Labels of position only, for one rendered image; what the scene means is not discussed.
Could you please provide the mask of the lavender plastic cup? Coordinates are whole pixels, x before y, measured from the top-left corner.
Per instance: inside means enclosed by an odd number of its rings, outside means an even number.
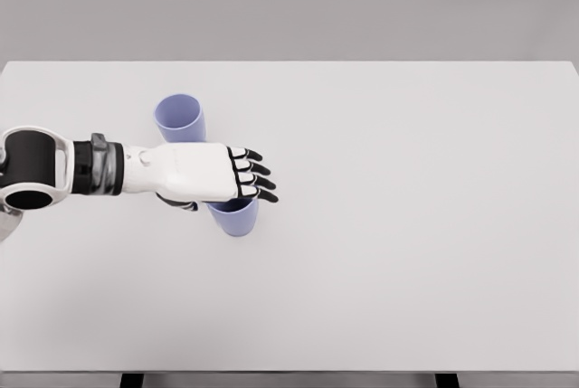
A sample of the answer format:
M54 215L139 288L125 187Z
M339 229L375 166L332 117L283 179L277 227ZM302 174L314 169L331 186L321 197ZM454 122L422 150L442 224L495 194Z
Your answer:
M218 226L228 235L242 237L249 234L257 220L257 199L234 198L227 202L206 204Z
M206 126L200 102L187 94L174 94L160 100L154 121L166 142L205 142Z

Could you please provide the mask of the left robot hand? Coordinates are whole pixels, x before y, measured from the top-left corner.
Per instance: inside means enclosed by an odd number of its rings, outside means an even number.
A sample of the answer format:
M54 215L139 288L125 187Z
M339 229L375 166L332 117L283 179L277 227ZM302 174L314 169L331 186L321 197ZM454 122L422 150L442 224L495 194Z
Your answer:
M259 199L277 203L263 157L221 143L164 144L152 150L157 197L175 205Z

